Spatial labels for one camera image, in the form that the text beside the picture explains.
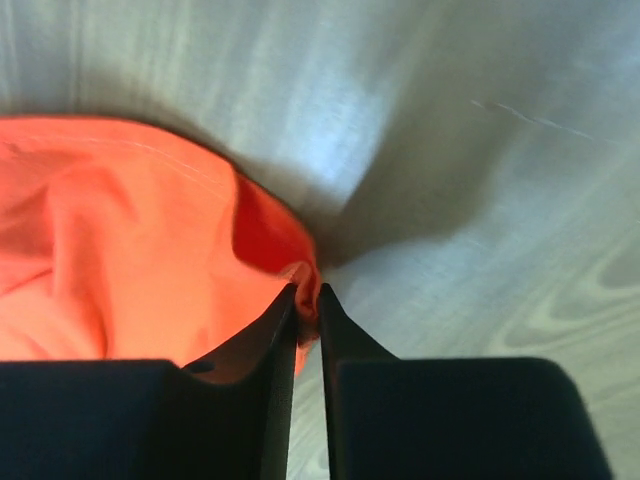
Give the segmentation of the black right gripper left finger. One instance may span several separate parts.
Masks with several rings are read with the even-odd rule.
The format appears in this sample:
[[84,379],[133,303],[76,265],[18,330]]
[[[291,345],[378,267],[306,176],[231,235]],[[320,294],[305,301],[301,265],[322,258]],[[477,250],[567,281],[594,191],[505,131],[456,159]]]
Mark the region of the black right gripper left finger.
[[282,479],[296,289],[210,353],[1,366],[5,479]]

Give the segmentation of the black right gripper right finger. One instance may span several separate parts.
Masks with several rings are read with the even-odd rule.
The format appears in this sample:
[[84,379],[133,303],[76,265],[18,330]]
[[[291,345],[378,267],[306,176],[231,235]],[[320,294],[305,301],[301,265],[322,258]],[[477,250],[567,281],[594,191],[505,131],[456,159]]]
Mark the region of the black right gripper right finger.
[[535,357],[401,359],[323,286],[319,327],[334,479],[609,479],[578,388]]

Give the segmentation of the orange t shirt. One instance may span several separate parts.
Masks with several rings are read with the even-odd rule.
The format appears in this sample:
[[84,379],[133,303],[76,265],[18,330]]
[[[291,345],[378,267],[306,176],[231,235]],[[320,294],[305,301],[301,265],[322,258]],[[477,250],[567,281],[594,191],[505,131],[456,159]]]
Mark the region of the orange t shirt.
[[1,357],[185,365],[288,284],[317,336],[321,276],[292,212],[229,161],[113,118],[1,121]]

